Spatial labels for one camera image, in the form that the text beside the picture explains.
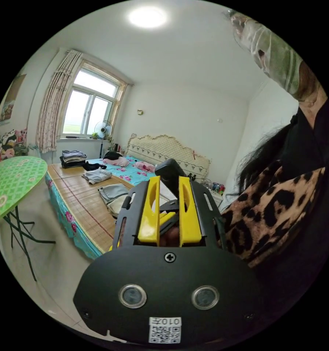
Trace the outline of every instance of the leopard print clothing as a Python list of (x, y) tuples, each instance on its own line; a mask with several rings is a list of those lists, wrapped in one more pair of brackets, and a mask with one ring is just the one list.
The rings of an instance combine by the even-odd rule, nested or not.
[(222, 212), (227, 248), (252, 268), (293, 239), (313, 208), (325, 168), (280, 182), (275, 161)]

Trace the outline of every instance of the floral curtain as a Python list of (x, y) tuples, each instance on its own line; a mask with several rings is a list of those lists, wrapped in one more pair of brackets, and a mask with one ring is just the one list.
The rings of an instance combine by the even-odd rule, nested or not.
[(39, 116), (36, 142), (44, 154), (56, 151), (61, 110), (71, 80), (82, 62), (82, 53), (71, 50), (54, 72), (45, 93)]

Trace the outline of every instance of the ceiling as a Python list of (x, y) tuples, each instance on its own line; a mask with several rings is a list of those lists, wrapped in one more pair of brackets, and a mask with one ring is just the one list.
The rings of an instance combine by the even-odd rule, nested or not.
[[(155, 5), (169, 23), (139, 29), (130, 10)], [(196, 0), (131, 0), (88, 14), (52, 37), (45, 47), (66, 47), (95, 56), (136, 83), (191, 84), (249, 101), (265, 80), (235, 42), (221, 5)]]

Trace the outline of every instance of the wall picture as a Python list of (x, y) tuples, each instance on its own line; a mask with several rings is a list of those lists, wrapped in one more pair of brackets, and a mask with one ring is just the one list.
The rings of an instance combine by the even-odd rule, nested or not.
[(6, 121), (6, 120), (9, 120), (11, 118), (12, 109), (13, 109), (19, 88), (21, 87), (22, 82), (23, 82), (25, 77), (26, 77), (25, 74), (20, 75), (20, 76), (16, 77), (14, 79), (14, 81), (12, 82), (11, 88), (8, 91), (5, 102), (4, 102), (3, 110), (2, 110), (1, 116), (0, 116), (0, 121)]

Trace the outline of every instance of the tile floor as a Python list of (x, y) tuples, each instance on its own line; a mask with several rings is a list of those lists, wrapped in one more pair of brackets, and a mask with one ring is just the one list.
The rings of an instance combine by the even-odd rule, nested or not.
[(19, 284), (45, 313), (59, 322), (91, 336), (112, 340), (90, 330), (74, 307), (73, 295), (83, 272), (92, 260), (74, 246), (60, 226), (50, 204), (44, 180), (22, 200), (18, 208), (22, 221), (35, 222), (31, 231), (35, 238), (56, 241), (56, 244), (40, 244), (25, 238), (37, 278), (35, 282), (27, 257), (15, 239), (11, 249), (9, 225), (4, 220), (0, 221), (0, 250)]

